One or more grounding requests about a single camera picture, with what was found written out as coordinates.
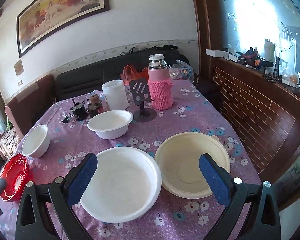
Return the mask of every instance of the silver screw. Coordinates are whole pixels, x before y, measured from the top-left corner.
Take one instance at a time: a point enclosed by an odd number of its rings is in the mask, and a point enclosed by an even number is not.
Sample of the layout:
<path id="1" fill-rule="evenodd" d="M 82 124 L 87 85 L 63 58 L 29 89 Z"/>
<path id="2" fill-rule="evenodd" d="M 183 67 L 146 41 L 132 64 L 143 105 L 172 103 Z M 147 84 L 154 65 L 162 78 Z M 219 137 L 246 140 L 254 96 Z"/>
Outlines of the silver screw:
<path id="1" fill-rule="evenodd" d="M 57 177 L 55 180 L 55 183 L 61 183 L 61 182 L 63 182 L 63 178 L 62 177 Z"/>
<path id="2" fill-rule="evenodd" d="M 270 186 L 271 186 L 271 183 L 270 183 L 269 181 L 265 181 L 263 184 L 264 184 L 266 187 L 270 187 Z"/>
<path id="3" fill-rule="evenodd" d="M 236 183 L 236 184 L 241 184 L 242 183 L 242 179 L 240 179 L 240 178 L 234 178 L 233 179 L 234 180 L 234 182 Z"/>
<path id="4" fill-rule="evenodd" d="M 31 187 L 32 185 L 33 185 L 32 181 L 28 181 L 27 184 L 26 184 L 27 187 Z"/>

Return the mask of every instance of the black leather sofa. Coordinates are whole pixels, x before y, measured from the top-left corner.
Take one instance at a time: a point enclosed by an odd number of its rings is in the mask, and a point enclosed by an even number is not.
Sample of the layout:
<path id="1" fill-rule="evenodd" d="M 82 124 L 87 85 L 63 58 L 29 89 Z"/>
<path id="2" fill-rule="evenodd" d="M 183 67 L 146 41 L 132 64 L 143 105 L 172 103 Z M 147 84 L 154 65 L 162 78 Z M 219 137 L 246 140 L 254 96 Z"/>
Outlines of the black leather sofa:
<path id="1" fill-rule="evenodd" d="M 189 64 L 178 47 L 168 45 L 101 60 L 58 75 L 55 79 L 56 99 L 61 101 L 93 90 L 102 90 L 104 83 L 120 79 L 126 65 L 133 65 L 138 71 L 143 70 L 149 64 L 149 55 L 153 54 L 163 54 L 169 65 L 176 64 L 177 59 Z"/>

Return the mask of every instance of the plastic bag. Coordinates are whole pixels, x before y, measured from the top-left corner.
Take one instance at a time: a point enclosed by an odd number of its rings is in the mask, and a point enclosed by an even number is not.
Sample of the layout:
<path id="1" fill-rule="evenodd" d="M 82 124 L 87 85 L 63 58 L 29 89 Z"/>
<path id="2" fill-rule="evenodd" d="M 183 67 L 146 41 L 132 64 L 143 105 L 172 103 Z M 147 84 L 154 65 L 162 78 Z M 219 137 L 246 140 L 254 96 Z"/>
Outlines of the plastic bag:
<path id="1" fill-rule="evenodd" d="M 298 74 L 288 67 L 282 70 L 282 79 L 287 80 L 295 85 L 299 83 Z"/>
<path id="2" fill-rule="evenodd" d="M 178 59 L 177 59 L 177 63 L 178 64 L 173 64 L 169 69 L 170 76 L 172 77 L 172 79 L 187 79 L 190 80 L 190 82 L 193 82 L 194 81 L 193 68 L 189 64 Z"/>
<path id="3" fill-rule="evenodd" d="M 120 74 L 124 85 L 129 85 L 131 80 L 145 78 L 147 81 L 149 79 L 148 68 L 144 68 L 141 72 L 138 72 L 132 65 L 126 65 L 123 68 L 123 73 Z"/>

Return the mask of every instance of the bowl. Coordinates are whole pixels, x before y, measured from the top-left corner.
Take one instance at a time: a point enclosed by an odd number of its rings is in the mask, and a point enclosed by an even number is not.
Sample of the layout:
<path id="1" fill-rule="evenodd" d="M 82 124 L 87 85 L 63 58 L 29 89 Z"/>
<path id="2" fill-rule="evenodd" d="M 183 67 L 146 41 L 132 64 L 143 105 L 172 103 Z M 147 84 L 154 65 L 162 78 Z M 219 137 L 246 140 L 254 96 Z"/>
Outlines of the bowl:
<path id="1" fill-rule="evenodd" d="M 47 151 L 49 145 L 48 126 L 40 124 L 28 133 L 23 141 L 21 152 L 24 156 L 40 158 Z"/>
<path id="2" fill-rule="evenodd" d="M 98 114 L 90 119 L 88 128 L 102 139 L 116 139 L 124 135 L 133 114 L 125 110 L 112 110 Z"/>
<path id="3" fill-rule="evenodd" d="M 166 139 L 155 154 L 163 187 L 176 196 L 188 199 L 212 195 L 199 169 L 200 156 L 209 153 L 220 167 L 230 171 L 229 155 L 216 139 L 197 132 L 179 133 Z"/>
<path id="4" fill-rule="evenodd" d="M 12 202 L 21 199 L 26 183 L 31 180 L 29 170 L 26 157 L 20 153 L 11 157 L 6 163 L 0 175 L 7 182 L 5 190 L 1 193 L 4 201 Z"/>
<path id="5" fill-rule="evenodd" d="M 98 167 L 80 203 L 94 218 L 124 223 L 144 215 L 157 200 L 161 173 L 155 160 L 133 147 L 97 154 Z"/>

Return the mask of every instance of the blue gripper pad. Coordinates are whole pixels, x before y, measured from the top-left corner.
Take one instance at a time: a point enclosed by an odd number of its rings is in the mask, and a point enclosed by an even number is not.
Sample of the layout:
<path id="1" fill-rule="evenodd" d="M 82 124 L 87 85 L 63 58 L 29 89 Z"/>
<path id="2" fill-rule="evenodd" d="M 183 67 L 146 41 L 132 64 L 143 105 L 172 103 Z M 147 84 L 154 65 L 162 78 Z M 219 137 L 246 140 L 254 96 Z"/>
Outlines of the blue gripper pad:
<path id="1" fill-rule="evenodd" d="M 227 207 L 231 201 L 231 191 L 233 189 L 228 172 L 220 168 L 208 153 L 200 156 L 199 169 L 219 204 Z"/>
<path id="2" fill-rule="evenodd" d="M 69 175 L 70 184 L 67 186 L 66 202 L 69 207 L 77 204 L 84 191 L 86 190 L 93 174 L 95 173 L 98 166 L 97 156 L 93 153 L 88 153 L 85 158 L 81 161 L 79 166 L 74 167 L 67 174 L 65 179 Z"/>

